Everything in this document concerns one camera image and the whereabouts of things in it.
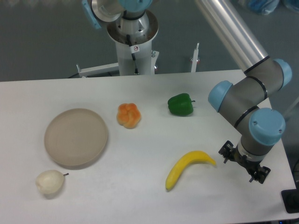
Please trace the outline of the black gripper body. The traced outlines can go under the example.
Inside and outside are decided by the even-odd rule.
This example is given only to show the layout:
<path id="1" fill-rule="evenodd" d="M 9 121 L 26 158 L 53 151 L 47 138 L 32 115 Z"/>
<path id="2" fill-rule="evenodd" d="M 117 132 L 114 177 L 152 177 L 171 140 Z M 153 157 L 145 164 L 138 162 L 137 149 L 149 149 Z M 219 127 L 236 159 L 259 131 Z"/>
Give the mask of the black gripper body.
<path id="1" fill-rule="evenodd" d="M 234 160 L 242 167 L 244 167 L 248 173 L 257 172 L 260 162 L 263 160 L 262 155 L 253 155 L 245 150 L 243 145 L 237 145 L 233 155 Z"/>

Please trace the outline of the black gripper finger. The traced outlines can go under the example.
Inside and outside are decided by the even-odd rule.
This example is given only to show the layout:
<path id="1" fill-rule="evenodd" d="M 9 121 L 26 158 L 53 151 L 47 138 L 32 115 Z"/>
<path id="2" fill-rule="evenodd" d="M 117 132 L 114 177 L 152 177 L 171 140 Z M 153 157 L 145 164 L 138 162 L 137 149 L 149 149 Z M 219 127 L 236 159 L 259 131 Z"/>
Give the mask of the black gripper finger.
<path id="1" fill-rule="evenodd" d="M 224 143 L 218 153 L 224 158 L 224 163 L 227 163 L 227 161 L 235 161 L 235 148 L 232 142 L 229 140 Z"/>
<path id="2" fill-rule="evenodd" d="M 261 167 L 260 165 L 249 168 L 248 173 L 251 176 L 249 182 L 257 181 L 260 184 L 263 184 L 270 172 L 270 168 L 265 166 Z"/>

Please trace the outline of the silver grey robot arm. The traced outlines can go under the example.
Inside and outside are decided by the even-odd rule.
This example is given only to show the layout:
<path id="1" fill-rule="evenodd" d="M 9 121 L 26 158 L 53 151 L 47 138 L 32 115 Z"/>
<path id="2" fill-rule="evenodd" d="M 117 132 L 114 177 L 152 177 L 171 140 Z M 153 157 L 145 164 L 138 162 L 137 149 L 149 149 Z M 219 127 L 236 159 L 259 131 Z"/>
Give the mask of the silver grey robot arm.
<path id="1" fill-rule="evenodd" d="M 154 73 L 151 42 L 158 23 L 148 10 L 150 0 L 84 0 L 81 5 L 94 28 L 107 24 L 120 75 Z M 237 146 L 227 141 L 219 153 L 263 183 L 270 169 L 260 163 L 280 140 L 285 120 L 258 105 L 290 82 L 292 70 L 285 61 L 269 57 L 228 0 L 198 0 L 196 5 L 245 74 L 237 84 L 218 83 L 208 96 L 211 106 L 241 134 Z"/>

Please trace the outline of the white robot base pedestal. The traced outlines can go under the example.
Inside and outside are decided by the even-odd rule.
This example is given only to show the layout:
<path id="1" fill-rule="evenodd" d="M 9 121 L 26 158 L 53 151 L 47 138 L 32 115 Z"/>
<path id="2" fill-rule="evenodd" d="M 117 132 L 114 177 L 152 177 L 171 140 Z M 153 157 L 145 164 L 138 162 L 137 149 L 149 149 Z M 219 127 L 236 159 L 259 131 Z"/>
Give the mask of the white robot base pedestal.
<path id="1" fill-rule="evenodd" d="M 152 75 L 158 52 L 152 41 L 158 34 L 158 21 L 149 10 L 133 18 L 126 13 L 108 24 L 107 32 L 114 41 L 120 76 Z"/>

